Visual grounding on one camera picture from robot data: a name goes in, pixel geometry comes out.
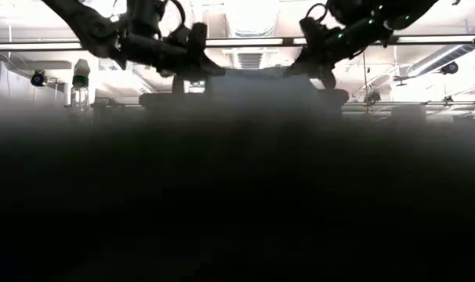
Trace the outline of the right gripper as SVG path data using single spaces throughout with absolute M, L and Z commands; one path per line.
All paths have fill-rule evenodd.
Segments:
M 287 75 L 306 74 L 311 78 L 320 78 L 326 90 L 336 88 L 336 78 L 332 72 L 335 63 L 327 41 L 337 35 L 341 27 L 328 27 L 313 17 L 306 16 L 299 22 L 306 43 L 301 48 L 294 63 L 287 68 Z

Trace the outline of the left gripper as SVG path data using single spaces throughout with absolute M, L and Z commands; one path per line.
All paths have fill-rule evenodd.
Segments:
M 158 72 L 162 75 L 172 74 L 172 94 L 183 96 L 184 77 L 206 77 L 204 96 L 213 95 L 213 76 L 223 76 L 224 67 L 219 66 L 205 54 L 208 35 L 206 23 L 197 22 L 192 28 L 178 27 L 162 42 L 168 47 L 161 58 Z

